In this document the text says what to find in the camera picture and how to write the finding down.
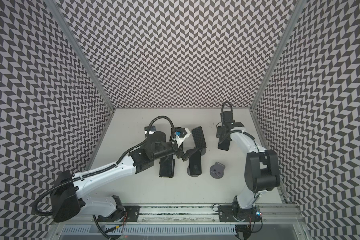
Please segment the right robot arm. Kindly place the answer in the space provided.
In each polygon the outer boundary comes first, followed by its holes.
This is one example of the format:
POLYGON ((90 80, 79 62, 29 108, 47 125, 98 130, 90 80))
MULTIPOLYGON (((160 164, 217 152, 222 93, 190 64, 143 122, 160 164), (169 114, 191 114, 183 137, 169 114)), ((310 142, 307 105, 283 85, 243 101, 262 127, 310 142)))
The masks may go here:
POLYGON ((257 143, 245 126, 234 120, 232 110, 221 113, 221 126, 217 127, 218 149, 228 151, 234 142, 246 157, 245 187, 234 197, 232 215, 237 221, 253 221, 260 216, 256 202, 266 192, 280 186, 280 171, 277 153, 257 143))

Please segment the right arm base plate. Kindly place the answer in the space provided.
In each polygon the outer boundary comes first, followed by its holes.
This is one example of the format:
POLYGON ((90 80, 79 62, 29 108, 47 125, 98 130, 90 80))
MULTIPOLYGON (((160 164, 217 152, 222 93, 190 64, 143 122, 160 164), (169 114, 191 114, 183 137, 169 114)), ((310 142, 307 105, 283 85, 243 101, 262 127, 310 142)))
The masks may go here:
POLYGON ((257 207, 244 210, 232 206, 218 206, 218 214, 220 222, 260 222, 262 217, 257 207))

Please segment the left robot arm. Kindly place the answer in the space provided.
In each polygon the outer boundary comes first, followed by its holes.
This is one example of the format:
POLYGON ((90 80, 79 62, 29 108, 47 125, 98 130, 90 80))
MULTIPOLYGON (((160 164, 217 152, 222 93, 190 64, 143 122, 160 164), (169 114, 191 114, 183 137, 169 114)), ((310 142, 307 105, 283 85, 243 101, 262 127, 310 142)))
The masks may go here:
POLYGON ((76 174, 61 172, 50 194, 54 222, 65 222, 77 215, 121 218, 125 209, 119 197, 92 197, 91 192, 117 179, 143 172, 153 167, 156 160, 173 160, 174 156, 187 160, 191 153, 184 152, 183 142, 190 135, 187 128, 175 128, 174 138, 167 142, 163 132, 150 132, 140 147, 119 162, 76 174))

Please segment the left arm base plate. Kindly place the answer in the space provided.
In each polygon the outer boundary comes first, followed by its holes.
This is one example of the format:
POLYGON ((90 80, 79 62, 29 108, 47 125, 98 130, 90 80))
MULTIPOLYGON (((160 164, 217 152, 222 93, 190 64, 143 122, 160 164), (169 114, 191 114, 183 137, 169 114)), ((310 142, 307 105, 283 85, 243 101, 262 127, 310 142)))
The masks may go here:
POLYGON ((120 207, 108 217, 98 216, 97 221, 99 223, 137 222, 140 209, 141 207, 136 205, 120 207))

